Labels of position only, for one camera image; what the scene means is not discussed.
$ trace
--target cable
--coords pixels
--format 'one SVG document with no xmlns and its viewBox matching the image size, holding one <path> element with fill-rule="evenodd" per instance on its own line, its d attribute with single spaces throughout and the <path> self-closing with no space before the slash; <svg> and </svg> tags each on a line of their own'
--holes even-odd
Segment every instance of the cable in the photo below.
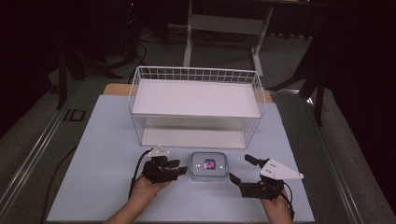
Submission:
<svg viewBox="0 0 396 224">
<path fill-rule="evenodd" d="M 199 36 L 198 34 L 209 34 L 212 37 L 208 38 L 205 36 Z M 221 32 L 199 31 L 193 37 L 199 38 L 205 42 L 218 42 L 218 41 L 238 42 L 238 41 L 242 41 L 242 40 L 248 38 L 248 36 L 249 36 L 249 35 L 236 34 L 230 38 L 225 38 L 225 37 L 222 37 L 220 34 L 221 34 Z"/>
<path fill-rule="evenodd" d="M 136 183 L 137 181 L 139 181 L 139 179 L 145 177 L 146 175 L 149 175 L 150 173 L 151 173 L 151 172 L 147 172 L 147 173 L 145 173 L 145 174 L 142 174 L 141 176 L 139 176 L 139 178 L 136 179 L 135 183 Z"/>
<path fill-rule="evenodd" d="M 172 34 L 169 34 L 168 37 L 184 33 L 185 31 L 187 31 L 187 28 L 182 28 L 178 31 L 174 31 Z M 145 40 L 145 41 L 150 41 L 150 42 L 162 41 L 162 39 L 160 37 L 158 37 L 156 34 L 154 34 L 154 32 L 150 32 L 146 35 L 142 35 L 139 37 L 139 39 Z"/>
<path fill-rule="evenodd" d="M 269 185 L 267 183 L 265 183 L 265 186 L 273 189 L 283 199 L 286 200 L 286 203 L 289 205 L 289 213 L 290 213 L 291 219 L 294 219 L 294 209 L 293 209 L 293 205 L 291 204 L 291 202 L 293 201 L 293 193 L 291 192 L 291 188 L 290 188 L 290 186 L 287 183 L 283 182 L 283 184 L 286 185 L 288 187 L 289 191 L 290 191 L 290 200 L 288 199 L 288 197 L 284 193 L 282 193 L 282 191 L 277 190 L 274 186 L 271 186 L 271 185 Z"/>
<path fill-rule="evenodd" d="M 116 62 L 116 63 L 104 64 L 102 66 L 105 68 L 109 68 L 109 69 L 119 68 L 121 66 L 124 66 L 124 65 L 130 63 L 133 58 L 134 58 L 134 56 L 132 54 L 128 53 L 127 56 L 124 59 L 122 59 L 121 61 Z"/>
<path fill-rule="evenodd" d="M 134 62 L 129 62 L 129 63 L 126 64 L 125 66 L 123 66 L 123 67 L 121 67 L 120 69 L 115 70 L 115 71 L 113 71 L 113 72 L 114 72 L 115 74 L 117 74 L 118 72 L 123 71 L 123 70 L 125 70 L 125 69 L 131 67 L 132 64 L 134 64 Z"/>
<path fill-rule="evenodd" d="M 140 178 L 142 178 L 142 177 L 144 176 L 144 175 L 142 175 L 142 176 L 140 176 L 140 177 L 136 180 L 137 171 L 139 170 L 139 167 L 140 167 L 140 162 L 142 162 L 143 158 L 144 158 L 147 154 L 149 154 L 149 152 L 150 152 L 151 150 L 146 150 L 145 152 L 143 152 L 143 154 L 142 154 L 142 155 L 140 156 L 140 158 L 139 158 L 139 161 L 137 162 L 136 168 L 134 169 L 134 177 L 132 177 L 132 180 L 131 180 L 131 187 L 130 187 L 130 189 L 129 189 L 128 198 L 131 197 L 132 189 L 134 188 L 134 183 L 136 183 L 136 181 L 138 181 Z"/>
<path fill-rule="evenodd" d="M 46 218 L 46 214 L 47 214 L 47 205 L 48 205 L 48 202 L 49 202 L 50 189 L 51 189 L 51 187 L 52 187 L 52 182 L 53 182 L 53 180 L 55 179 L 55 176 L 56 176 L 56 174 L 58 173 L 59 168 L 61 168 L 61 166 L 62 166 L 62 164 L 64 163 L 64 161 L 65 161 L 74 151 L 76 151 L 77 147 L 78 147 L 78 146 L 73 147 L 73 149 L 70 150 L 70 151 L 64 156 L 64 158 L 61 160 L 61 162 L 60 162 L 60 163 L 58 164 L 58 166 L 56 167 L 54 173 L 52 174 L 52 177 L 51 177 L 51 179 L 50 179 L 50 181 L 49 181 L 49 186 L 48 186 L 48 188 L 47 188 L 47 194 L 46 194 L 46 199 L 45 199 L 45 201 L 44 201 L 43 213 L 42 213 L 42 215 L 41 215 L 40 223 L 44 223 L 44 219 Z"/>
<path fill-rule="evenodd" d="M 144 53 L 143 53 L 143 57 L 140 57 L 139 54 L 136 54 L 136 59 L 139 61 L 139 63 L 137 64 L 137 66 L 134 68 L 134 71 L 132 71 L 131 75 L 128 78 L 128 84 L 131 84 L 132 81 L 132 77 L 134 76 L 134 73 L 136 71 L 136 68 L 140 65 L 147 65 L 147 63 L 145 62 L 145 58 L 147 55 L 148 50 L 146 49 L 146 46 L 144 46 L 142 43 L 138 42 L 138 44 L 143 48 Z"/>
</svg>

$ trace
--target hand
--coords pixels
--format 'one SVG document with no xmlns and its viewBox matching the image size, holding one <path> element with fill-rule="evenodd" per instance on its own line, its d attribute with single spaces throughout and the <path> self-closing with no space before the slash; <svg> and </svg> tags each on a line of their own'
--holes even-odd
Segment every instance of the hand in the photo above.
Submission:
<svg viewBox="0 0 396 224">
<path fill-rule="evenodd" d="M 271 224 L 290 224 L 294 223 L 289 212 L 289 205 L 282 196 L 278 196 L 272 200 L 260 199 L 265 214 Z"/>
<path fill-rule="evenodd" d="M 157 193 L 169 184 L 170 182 L 151 184 L 144 176 L 139 176 L 136 183 L 134 183 L 134 188 L 128 202 L 105 223 L 133 223 L 143 213 L 145 208 L 149 206 L 152 200 L 157 197 Z"/>
</svg>

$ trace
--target white tag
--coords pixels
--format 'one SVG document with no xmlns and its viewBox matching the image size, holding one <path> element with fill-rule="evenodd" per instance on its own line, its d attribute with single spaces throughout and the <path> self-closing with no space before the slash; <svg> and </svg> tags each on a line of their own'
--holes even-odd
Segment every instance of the white tag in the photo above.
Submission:
<svg viewBox="0 0 396 224">
<path fill-rule="evenodd" d="M 169 155 L 169 151 L 165 150 L 161 145 L 156 146 L 148 153 L 149 157 L 160 157 L 167 155 Z"/>
<path fill-rule="evenodd" d="M 303 174 L 298 173 L 297 171 L 292 170 L 286 165 L 273 159 L 269 159 L 268 162 L 265 163 L 265 165 L 262 167 L 262 170 L 260 171 L 260 175 L 274 180 L 304 178 Z"/>
</svg>

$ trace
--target table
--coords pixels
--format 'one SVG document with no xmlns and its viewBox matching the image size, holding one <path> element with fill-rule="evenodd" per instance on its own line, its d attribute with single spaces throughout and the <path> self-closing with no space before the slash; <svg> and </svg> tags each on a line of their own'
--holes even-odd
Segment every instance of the table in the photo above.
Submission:
<svg viewBox="0 0 396 224">
<path fill-rule="evenodd" d="M 127 200 L 135 164 L 144 150 L 138 145 L 128 111 L 129 85 L 109 85 L 92 112 L 78 149 L 50 209 L 48 221 L 104 221 Z M 244 155 L 273 158 L 298 170 L 281 118 L 274 103 L 266 112 L 248 149 L 215 149 L 226 154 L 229 171 L 244 182 L 259 180 L 258 167 Z M 206 148 L 167 148 L 170 160 L 188 165 L 194 151 Z M 301 180 L 286 181 L 293 190 L 296 221 L 314 217 Z M 246 199 L 229 179 L 197 182 L 182 175 L 164 189 L 137 220 L 138 222 L 265 222 L 257 199 Z"/>
</svg>

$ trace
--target gray carpet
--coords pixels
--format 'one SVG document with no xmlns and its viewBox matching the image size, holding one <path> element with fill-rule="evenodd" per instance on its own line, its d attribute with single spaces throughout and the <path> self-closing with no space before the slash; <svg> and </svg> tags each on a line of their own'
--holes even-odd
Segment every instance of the gray carpet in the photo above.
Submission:
<svg viewBox="0 0 396 224">
<path fill-rule="evenodd" d="M 147 36 L 142 43 L 147 48 L 145 61 L 148 65 L 183 64 L 183 32 L 172 35 L 167 44 L 158 41 L 152 35 Z M 309 43 L 309 39 L 303 38 L 265 38 L 260 53 L 263 85 L 272 86 L 291 77 Z M 256 38 L 251 36 L 240 41 L 214 43 L 204 41 L 201 35 L 196 34 L 193 40 L 191 66 L 251 70 L 253 63 L 249 47 L 255 44 Z M 143 48 L 139 48 L 139 52 L 143 55 Z M 64 155 L 78 144 L 98 95 L 103 92 L 107 83 L 127 82 L 135 66 L 136 64 L 132 64 L 123 69 L 116 69 L 117 74 L 124 76 L 123 80 L 109 79 L 90 72 L 85 82 L 76 83 L 76 93 L 70 98 L 66 109 L 87 111 L 85 119 L 82 122 L 60 122 L 40 161 L 7 213 L 4 223 L 39 223 L 50 177 Z M 290 89 L 298 90 L 301 85 L 302 82 L 293 84 Z M 314 212 L 315 223 L 353 223 L 348 219 L 333 180 L 326 152 L 328 148 L 332 150 L 333 158 L 337 161 L 340 173 L 345 178 L 360 211 L 362 223 L 396 223 L 395 216 L 375 183 L 353 134 L 332 98 L 332 93 L 325 92 L 323 128 L 319 128 L 307 115 L 310 107 L 307 107 L 298 95 L 279 93 L 274 99 L 278 103 L 297 165 L 304 173 L 304 186 Z M 0 140 L 0 192 L 6 190 L 12 176 L 34 148 L 40 134 L 46 130 L 47 124 L 56 114 L 56 105 L 56 95 L 44 95 Z M 56 175 L 51 187 L 48 209 L 62 184 L 70 160 L 71 158 L 64 162 Z"/>
</svg>

